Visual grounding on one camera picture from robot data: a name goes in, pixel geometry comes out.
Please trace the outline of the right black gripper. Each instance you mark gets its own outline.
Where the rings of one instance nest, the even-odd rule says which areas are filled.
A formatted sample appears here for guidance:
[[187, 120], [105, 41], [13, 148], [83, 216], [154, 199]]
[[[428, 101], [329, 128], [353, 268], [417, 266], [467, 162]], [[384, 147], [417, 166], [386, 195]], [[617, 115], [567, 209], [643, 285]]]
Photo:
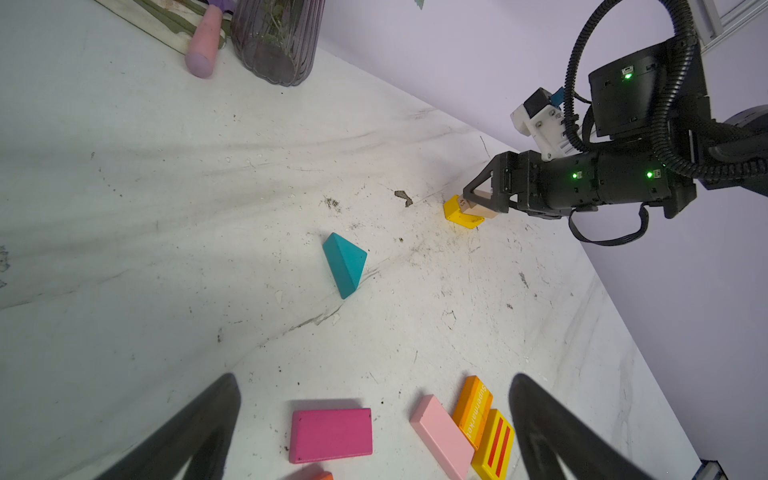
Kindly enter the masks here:
[[[463, 198], [489, 210], [559, 219], [572, 210], [594, 211], [600, 205], [596, 155], [579, 154], [544, 161], [538, 152], [495, 155], [463, 189]], [[488, 184], [490, 193], [478, 188]]]

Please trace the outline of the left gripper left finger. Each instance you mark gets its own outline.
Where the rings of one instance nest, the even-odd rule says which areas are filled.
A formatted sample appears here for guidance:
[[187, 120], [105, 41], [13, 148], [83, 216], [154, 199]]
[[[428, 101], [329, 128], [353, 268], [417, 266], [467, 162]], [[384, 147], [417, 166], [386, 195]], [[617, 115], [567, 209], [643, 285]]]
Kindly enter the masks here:
[[99, 477], [221, 479], [240, 406], [236, 377], [226, 373]]

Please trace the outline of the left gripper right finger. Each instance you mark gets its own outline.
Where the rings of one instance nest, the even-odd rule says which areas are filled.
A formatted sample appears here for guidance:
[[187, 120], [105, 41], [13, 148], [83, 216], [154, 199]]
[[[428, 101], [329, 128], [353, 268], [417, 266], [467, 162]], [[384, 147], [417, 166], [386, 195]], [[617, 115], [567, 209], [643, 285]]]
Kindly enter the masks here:
[[521, 457], [531, 479], [647, 479], [565, 406], [524, 373], [510, 386], [509, 405]]

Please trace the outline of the natural wood block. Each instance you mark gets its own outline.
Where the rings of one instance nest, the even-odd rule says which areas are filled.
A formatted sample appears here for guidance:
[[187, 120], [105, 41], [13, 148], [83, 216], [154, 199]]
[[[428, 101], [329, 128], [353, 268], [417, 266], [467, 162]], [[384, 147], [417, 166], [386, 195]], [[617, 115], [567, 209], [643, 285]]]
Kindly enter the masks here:
[[498, 213], [478, 203], [469, 201], [463, 197], [459, 199], [459, 207], [462, 214], [493, 219]]

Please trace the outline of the magenta wood block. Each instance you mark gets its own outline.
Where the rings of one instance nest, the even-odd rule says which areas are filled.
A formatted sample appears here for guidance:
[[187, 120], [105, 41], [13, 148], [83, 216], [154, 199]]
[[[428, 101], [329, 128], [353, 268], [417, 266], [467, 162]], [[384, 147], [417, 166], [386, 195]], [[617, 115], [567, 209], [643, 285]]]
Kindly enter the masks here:
[[373, 450], [370, 408], [293, 412], [289, 447], [292, 464], [369, 456]]

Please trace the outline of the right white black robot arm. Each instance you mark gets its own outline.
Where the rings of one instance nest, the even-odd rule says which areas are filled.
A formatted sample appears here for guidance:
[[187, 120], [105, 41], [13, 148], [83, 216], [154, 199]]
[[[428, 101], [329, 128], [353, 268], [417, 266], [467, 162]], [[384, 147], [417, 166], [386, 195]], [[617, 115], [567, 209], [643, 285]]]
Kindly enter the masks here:
[[572, 48], [563, 86], [537, 90], [513, 112], [515, 128], [536, 149], [496, 155], [464, 198], [497, 213], [547, 219], [617, 204], [659, 207], [670, 218], [695, 199], [698, 185], [765, 192], [766, 108], [714, 120], [691, 7], [664, 7], [672, 36], [593, 71], [579, 114], [581, 58], [613, 8], [600, 3]]

